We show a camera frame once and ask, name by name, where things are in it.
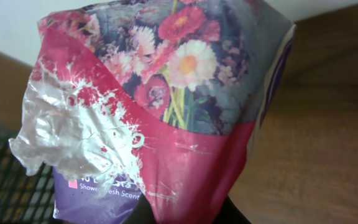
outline white torn plastic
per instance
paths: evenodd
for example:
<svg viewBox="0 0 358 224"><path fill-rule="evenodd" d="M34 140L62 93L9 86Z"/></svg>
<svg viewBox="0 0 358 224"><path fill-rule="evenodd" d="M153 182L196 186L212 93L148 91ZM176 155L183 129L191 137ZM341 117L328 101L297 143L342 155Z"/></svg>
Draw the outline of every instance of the white torn plastic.
<svg viewBox="0 0 358 224"><path fill-rule="evenodd" d="M131 153L133 148L143 146L144 135L137 133L137 125L122 121L126 110L114 92L102 95L84 80L62 82L56 69L45 68L42 58L39 64L42 80L29 80L23 99L22 129L9 140L12 153L27 169L27 175L36 174L44 162L67 180L96 179L101 195L120 174L127 175L144 192L139 177L141 162ZM97 93L98 103L85 106L84 99L76 97L84 88ZM108 106L112 99L117 100L113 113Z"/></svg>

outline green flower stem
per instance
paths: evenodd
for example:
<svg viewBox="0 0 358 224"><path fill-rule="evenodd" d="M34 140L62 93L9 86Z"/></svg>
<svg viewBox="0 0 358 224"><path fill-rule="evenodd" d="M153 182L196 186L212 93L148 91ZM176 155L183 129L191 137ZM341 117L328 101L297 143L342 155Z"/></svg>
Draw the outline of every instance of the green flower stem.
<svg viewBox="0 0 358 224"><path fill-rule="evenodd" d="M174 91L172 90L172 88L170 88L170 92L171 92L171 101L172 101L171 104L173 105L173 110L175 111L175 114L177 115L178 122L179 122L179 128L185 129L186 124L185 124L185 121L183 120L183 115L179 109L179 106L175 99L175 94L174 94Z"/></svg>
<svg viewBox="0 0 358 224"><path fill-rule="evenodd" d="M178 0L173 0L171 14L174 14L178 6Z"/></svg>
<svg viewBox="0 0 358 224"><path fill-rule="evenodd" d="M185 114L185 89L180 90L180 108L182 114Z"/></svg>
<svg viewBox="0 0 358 224"><path fill-rule="evenodd" d="M167 123L169 123L169 118L172 115L173 106L172 103L169 104L169 108L165 111L163 120Z"/></svg>
<svg viewBox="0 0 358 224"><path fill-rule="evenodd" d="M191 109L193 108L193 94L189 93L188 94L188 109L187 109L187 114L186 114L186 127L189 128L189 120L190 120L190 113L191 113Z"/></svg>

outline leaf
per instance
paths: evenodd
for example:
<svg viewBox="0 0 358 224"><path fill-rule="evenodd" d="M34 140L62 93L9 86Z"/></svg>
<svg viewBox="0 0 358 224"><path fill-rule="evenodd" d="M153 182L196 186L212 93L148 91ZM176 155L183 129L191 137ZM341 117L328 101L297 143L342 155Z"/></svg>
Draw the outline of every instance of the leaf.
<svg viewBox="0 0 358 224"><path fill-rule="evenodd" d="M200 121L208 121L212 123L211 117L209 117L209 114L206 110L199 109L196 113L196 120Z"/></svg>
<svg viewBox="0 0 358 224"><path fill-rule="evenodd" d="M207 101L208 101L208 97L206 97L206 96L202 96L202 97L197 99L198 104L203 104L203 103L205 103Z"/></svg>

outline black object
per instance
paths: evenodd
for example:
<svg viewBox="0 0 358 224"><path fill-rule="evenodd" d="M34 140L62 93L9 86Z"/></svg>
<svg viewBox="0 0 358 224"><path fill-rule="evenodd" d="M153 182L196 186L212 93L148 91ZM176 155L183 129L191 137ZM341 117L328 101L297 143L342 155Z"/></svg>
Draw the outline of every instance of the black object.
<svg viewBox="0 0 358 224"><path fill-rule="evenodd" d="M28 177L11 154L8 139L16 132L0 128L0 223L62 223L53 220L52 168L42 166Z"/></svg>
<svg viewBox="0 0 358 224"><path fill-rule="evenodd" d="M153 216L152 207L147 199L141 195L139 202L133 209L124 224L154 224L157 223ZM251 224L250 221L237 209L229 197L223 203L221 211L217 215L213 224Z"/></svg>

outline white wall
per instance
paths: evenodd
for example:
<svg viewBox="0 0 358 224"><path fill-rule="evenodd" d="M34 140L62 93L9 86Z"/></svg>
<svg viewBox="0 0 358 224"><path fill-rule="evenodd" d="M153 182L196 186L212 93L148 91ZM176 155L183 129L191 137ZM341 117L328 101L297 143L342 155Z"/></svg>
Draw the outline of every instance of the white wall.
<svg viewBox="0 0 358 224"><path fill-rule="evenodd" d="M40 48L37 21L53 11L109 0L0 0L0 52L33 65ZM357 4L358 0L267 0L297 21Z"/></svg>

